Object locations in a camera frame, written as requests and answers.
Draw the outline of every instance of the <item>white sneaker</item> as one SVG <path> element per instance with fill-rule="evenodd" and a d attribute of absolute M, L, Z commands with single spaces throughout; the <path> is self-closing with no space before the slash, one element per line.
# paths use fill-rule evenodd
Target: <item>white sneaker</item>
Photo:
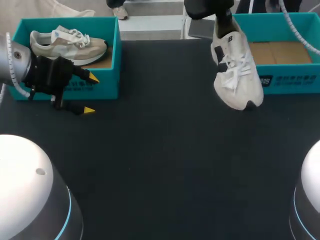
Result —
<path fill-rule="evenodd" d="M 251 54 L 247 37 L 233 18 L 237 31 L 218 38 L 215 22 L 211 53 L 217 64 L 214 89 L 231 108 L 244 110 L 258 107 L 264 100 L 264 91 Z"/>
<path fill-rule="evenodd" d="M 112 8 L 112 12 L 119 20 L 127 20 L 129 18 L 128 12 L 124 6 Z"/>
<path fill-rule="evenodd" d="M 83 35 L 76 29 L 58 26 L 50 33 L 32 31 L 30 34 L 31 49 L 37 56 L 56 59 L 61 56 L 71 60 L 76 66 L 84 66 L 104 57 L 107 43 L 100 38 Z"/>

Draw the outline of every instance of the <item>beige sneaker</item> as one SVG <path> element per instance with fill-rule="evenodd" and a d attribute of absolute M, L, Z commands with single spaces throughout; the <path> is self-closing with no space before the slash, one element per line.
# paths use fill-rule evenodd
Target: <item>beige sneaker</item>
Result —
<path fill-rule="evenodd" d="M 84 66 L 102 59 L 107 52 L 107 43 L 100 38 L 83 35 L 76 29 L 58 26 L 50 33 L 32 31 L 31 49 L 37 56 L 49 59 L 63 57 L 76 66 Z"/>
<path fill-rule="evenodd" d="M 112 8 L 113 15 L 119 20 L 127 20 L 129 18 L 128 12 L 124 6 Z"/>

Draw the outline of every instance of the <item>robotic arm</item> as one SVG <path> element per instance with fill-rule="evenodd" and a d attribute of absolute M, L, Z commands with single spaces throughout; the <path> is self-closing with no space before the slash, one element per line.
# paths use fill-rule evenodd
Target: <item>robotic arm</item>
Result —
<path fill-rule="evenodd" d="M 75 66 L 63 57 L 55 60 L 36 57 L 26 46 L 11 41 L 9 33 L 0 35 L 0 53 L 0 83 L 14 86 L 29 100 L 33 100 L 36 93 L 51 95 L 51 103 L 56 110 L 67 110 L 76 115 L 94 112 L 89 107 L 63 101 L 65 87 L 73 75 L 93 85 L 99 83 L 89 70 Z M 25 91 L 20 83 L 31 91 Z"/>

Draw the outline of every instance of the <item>shoe sole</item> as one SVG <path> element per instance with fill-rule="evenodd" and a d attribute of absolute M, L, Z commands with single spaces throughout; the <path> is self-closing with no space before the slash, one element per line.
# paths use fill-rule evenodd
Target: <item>shoe sole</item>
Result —
<path fill-rule="evenodd" d="M 224 101 L 218 94 L 216 88 L 215 88 L 215 85 L 213 85 L 213 91 L 214 91 L 214 95 L 215 95 L 215 98 L 216 99 L 219 99 L 218 101 L 220 103 L 223 103 L 223 105 L 227 105 L 229 108 L 233 109 L 233 110 L 236 110 L 236 111 L 254 111 L 255 109 L 258 108 L 257 105 L 255 105 L 255 103 L 251 100 L 249 100 L 247 103 L 246 103 L 246 106 L 244 109 L 238 109 L 238 108 L 235 108 L 232 104 L 230 104 L 229 102 L 227 101 Z"/>
<path fill-rule="evenodd" d="M 98 56 L 95 56 L 95 57 L 92 57 L 92 58 L 88 58 L 88 59 L 83 59 L 83 60 L 74 60 L 74 59 L 70 59 L 70 58 L 66 58 L 68 60 L 70 60 L 71 62 L 73 62 L 73 64 L 75 66 L 85 66 L 85 65 L 88 65 L 88 64 L 92 64 L 93 62 L 96 62 L 98 61 L 100 58 L 102 58 L 105 54 L 107 53 L 104 52 Z M 57 57 L 51 57 L 51 56 L 47 56 L 48 59 L 52 59 L 52 60 L 55 60 L 57 59 Z"/>

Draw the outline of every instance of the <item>black mat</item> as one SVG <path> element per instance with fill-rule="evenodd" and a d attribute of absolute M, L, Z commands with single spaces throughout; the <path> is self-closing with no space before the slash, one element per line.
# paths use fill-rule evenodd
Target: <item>black mat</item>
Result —
<path fill-rule="evenodd" d="M 320 139 L 320 95 L 216 99 L 210 43 L 123 43 L 121 97 L 76 117 L 47 102 L 0 109 L 0 134 L 40 145 L 82 208 L 83 240 L 289 240 L 289 204 Z"/>

